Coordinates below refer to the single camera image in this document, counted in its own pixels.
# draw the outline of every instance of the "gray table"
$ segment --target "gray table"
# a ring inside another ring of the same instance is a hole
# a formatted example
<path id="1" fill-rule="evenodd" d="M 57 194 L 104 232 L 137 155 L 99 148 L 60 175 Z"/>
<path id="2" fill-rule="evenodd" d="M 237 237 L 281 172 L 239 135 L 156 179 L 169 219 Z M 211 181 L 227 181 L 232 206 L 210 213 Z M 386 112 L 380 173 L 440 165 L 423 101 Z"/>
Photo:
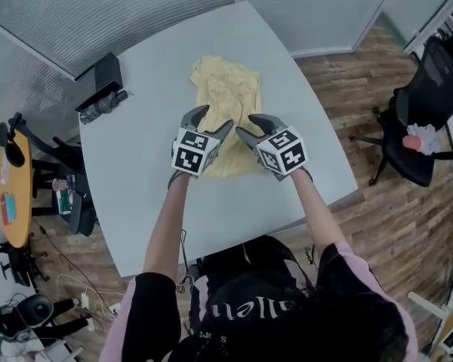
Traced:
<path id="1" fill-rule="evenodd" d="M 185 20 L 121 54 L 125 89 L 133 95 L 111 114 L 81 124 L 94 205 L 121 276 L 142 269 L 172 173 L 171 142 L 181 117 L 196 103 L 190 68 L 205 54 L 260 72 L 263 112 L 302 134 L 307 167 L 327 204 L 357 189 L 319 100 L 249 3 Z M 251 240 L 303 216 L 290 179 L 278 183 L 269 174 L 192 179 L 183 224 L 187 259 Z"/>

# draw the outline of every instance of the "white tissue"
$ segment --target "white tissue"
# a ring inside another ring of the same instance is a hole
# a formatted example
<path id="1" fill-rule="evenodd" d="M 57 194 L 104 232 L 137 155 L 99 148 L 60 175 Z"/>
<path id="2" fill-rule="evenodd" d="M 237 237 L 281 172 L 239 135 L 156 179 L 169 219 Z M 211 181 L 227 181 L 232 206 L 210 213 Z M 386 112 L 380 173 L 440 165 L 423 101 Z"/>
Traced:
<path id="1" fill-rule="evenodd" d="M 420 153 L 423 153 L 424 155 L 431 155 L 439 151 L 438 133 L 432 124 L 428 124 L 427 126 L 409 124 L 406 130 L 408 131 L 408 135 L 420 137 L 423 141 Z"/>

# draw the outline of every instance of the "yellow cloth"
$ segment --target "yellow cloth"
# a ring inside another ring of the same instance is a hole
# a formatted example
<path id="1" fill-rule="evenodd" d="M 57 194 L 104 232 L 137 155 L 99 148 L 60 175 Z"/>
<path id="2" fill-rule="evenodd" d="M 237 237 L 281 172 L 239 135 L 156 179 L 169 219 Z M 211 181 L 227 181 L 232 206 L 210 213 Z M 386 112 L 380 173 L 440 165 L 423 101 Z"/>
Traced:
<path id="1" fill-rule="evenodd" d="M 260 173 L 264 169 L 257 157 L 238 138 L 235 127 L 241 126 L 260 136 L 261 129 L 248 119 L 262 112 L 260 74 L 221 57 L 204 56 L 193 65 L 190 81 L 198 88 L 196 105 L 210 105 L 198 131 L 216 131 L 232 119 L 234 126 L 223 141 L 217 159 L 203 172 L 206 176 L 228 177 Z"/>

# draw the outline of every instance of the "hand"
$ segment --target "hand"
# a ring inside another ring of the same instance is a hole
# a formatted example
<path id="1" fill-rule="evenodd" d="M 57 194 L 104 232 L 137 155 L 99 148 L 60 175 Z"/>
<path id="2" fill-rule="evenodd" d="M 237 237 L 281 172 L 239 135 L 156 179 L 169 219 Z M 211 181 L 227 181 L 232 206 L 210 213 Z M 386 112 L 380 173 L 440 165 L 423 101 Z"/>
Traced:
<path id="1" fill-rule="evenodd" d="M 199 176 L 218 156 L 221 143 L 232 130 L 233 120 L 225 122 L 214 132 L 199 133 L 198 125 L 209 107 L 196 107 L 183 116 L 177 138 L 173 141 L 171 166 L 174 169 Z"/>
<path id="2" fill-rule="evenodd" d="M 304 140 L 292 126 L 287 127 L 280 118 L 267 114 L 251 114 L 248 119 L 264 135 L 257 137 L 243 127 L 237 127 L 236 133 L 278 181 L 307 162 Z"/>

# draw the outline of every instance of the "wooden floor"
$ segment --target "wooden floor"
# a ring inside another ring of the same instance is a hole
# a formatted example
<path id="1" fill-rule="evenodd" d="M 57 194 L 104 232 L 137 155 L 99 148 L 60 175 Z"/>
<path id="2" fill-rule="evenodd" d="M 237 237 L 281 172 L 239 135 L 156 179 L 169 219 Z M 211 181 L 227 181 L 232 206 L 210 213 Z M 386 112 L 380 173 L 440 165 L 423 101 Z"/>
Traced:
<path id="1" fill-rule="evenodd" d="M 453 165 L 448 161 L 436 163 L 433 182 L 428 189 L 402 179 L 390 167 L 376 186 L 369 187 L 368 180 L 377 169 L 381 149 L 367 143 L 351 143 L 348 139 L 353 133 L 380 136 L 372 107 L 387 107 L 393 89 L 411 79 L 416 65 L 377 27 L 354 54 L 314 57 L 298 64 L 330 118 L 359 185 L 359 191 L 353 197 L 333 206 L 335 216 L 347 240 L 356 253 L 368 261 L 381 286 L 407 308 L 416 325 L 420 348 L 423 348 L 432 338 L 438 320 L 414 306 L 406 296 L 413 290 L 438 305 L 448 298 L 453 277 Z M 442 138 L 447 147 L 445 131 Z M 38 221 L 47 229 L 50 239 L 98 290 L 125 291 L 128 281 L 119 277 L 100 228 L 97 227 L 90 238 L 84 238 L 68 235 L 66 224 L 57 217 L 40 217 Z M 32 231 L 35 232 L 32 238 L 34 251 L 48 252 L 48 257 L 39 259 L 38 263 L 51 280 L 39 282 L 40 288 L 54 299 L 59 297 L 57 285 L 61 299 L 80 296 L 85 287 L 79 282 L 64 276 L 59 277 L 58 283 L 56 279 L 61 273 L 80 281 L 85 279 L 57 254 L 36 226 Z M 316 270 L 305 253 L 305 248 L 311 246 L 305 229 L 295 229 L 278 237 L 294 251 L 315 281 Z M 100 301 L 90 291 L 88 294 L 93 311 L 100 318 Z M 189 297 L 187 294 L 178 296 L 180 313 L 185 319 Z M 121 296 L 104 294 L 103 298 L 113 304 Z M 77 311 L 65 314 L 60 321 L 78 314 Z M 98 359 L 110 326 L 105 319 L 100 322 L 98 331 L 81 330 L 69 338 L 73 347 L 84 346 L 83 360 Z"/>

